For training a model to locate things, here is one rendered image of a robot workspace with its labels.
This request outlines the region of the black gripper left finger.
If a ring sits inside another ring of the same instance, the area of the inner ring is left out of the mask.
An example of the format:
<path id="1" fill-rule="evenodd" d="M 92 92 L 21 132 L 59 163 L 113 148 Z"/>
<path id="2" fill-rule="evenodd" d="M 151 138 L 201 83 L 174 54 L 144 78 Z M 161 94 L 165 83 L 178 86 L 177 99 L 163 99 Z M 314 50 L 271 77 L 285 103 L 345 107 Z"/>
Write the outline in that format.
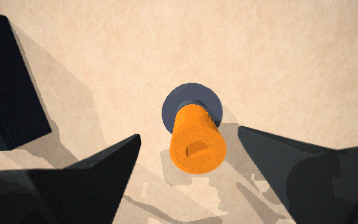
<path id="1" fill-rule="evenodd" d="M 0 209 L 35 208 L 48 224 L 112 224 L 140 147 L 134 134 L 66 168 L 0 170 Z"/>

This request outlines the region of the orange knob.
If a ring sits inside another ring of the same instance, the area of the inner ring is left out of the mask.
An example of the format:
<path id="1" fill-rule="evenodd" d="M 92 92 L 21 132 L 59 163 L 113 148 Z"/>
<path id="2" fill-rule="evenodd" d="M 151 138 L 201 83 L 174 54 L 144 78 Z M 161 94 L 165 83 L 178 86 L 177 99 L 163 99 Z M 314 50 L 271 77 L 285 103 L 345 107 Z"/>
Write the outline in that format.
<path id="1" fill-rule="evenodd" d="M 227 154 L 225 140 L 211 117 L 195 104 L 178 111 L 169 150 L 176 167 L 194 175 L 216 170 Z"/>

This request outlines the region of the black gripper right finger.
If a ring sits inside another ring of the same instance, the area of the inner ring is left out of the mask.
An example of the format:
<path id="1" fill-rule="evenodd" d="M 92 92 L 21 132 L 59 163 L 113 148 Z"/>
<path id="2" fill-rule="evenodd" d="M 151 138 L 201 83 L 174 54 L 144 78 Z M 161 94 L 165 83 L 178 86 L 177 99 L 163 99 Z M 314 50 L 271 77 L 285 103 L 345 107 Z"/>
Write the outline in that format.
<path id="1" fill-rule="evenodd" d="M 331 149 L 239 126 L 244 150 L 296 224 L 353 224 L 358 146 Z"/>

